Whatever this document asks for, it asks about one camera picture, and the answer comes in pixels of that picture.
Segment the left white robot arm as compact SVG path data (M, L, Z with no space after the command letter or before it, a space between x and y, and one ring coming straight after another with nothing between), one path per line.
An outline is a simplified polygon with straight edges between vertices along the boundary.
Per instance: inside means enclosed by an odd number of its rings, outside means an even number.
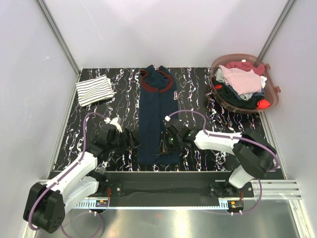
M125 152L137 148L138 129L118 129L105 124L68 167L50 181L35 183L29 191L23 219L35 230L54 233L65 215L84 198L108 192L106 176L97 172L105 153Z

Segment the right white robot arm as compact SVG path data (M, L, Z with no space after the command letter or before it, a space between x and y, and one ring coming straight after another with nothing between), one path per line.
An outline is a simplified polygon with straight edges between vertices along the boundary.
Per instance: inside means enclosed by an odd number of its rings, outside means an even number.
M239 167L234 169L225 184L229 196L237 196L246 183L263 179L279 166L276 150L252 129L240 133L211 132L205 128L189 128L180 120L165 117L166 132L158 149L158 155L168 155L180 147L215 150L234 155Z

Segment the black white striped tank top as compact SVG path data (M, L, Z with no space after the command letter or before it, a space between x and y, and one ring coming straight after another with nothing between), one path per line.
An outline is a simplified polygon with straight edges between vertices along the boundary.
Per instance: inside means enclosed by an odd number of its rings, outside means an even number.
M106 75L95 79L77 82L76 91L78 103L81 107L86 107L98 101L114 97L111 80Z

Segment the navy tank top red trim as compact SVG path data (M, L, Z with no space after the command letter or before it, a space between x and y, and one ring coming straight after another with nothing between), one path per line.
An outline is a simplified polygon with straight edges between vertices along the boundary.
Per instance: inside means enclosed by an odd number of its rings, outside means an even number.
M162 135L165 133L164 118L178 111L178 90L174 76L164 67L149 65L141 70L142 84L139 99L140 146L137 152L139 164L178 164L179 149L159 154Z

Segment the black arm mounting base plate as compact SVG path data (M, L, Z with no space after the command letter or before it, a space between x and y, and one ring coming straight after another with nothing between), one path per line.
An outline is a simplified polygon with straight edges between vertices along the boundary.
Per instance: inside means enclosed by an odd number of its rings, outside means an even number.
M225 184L230 172L90 172L99 183L91 197L110 192L111 208L167 209L169 207L212 207L220 197L239 197Z

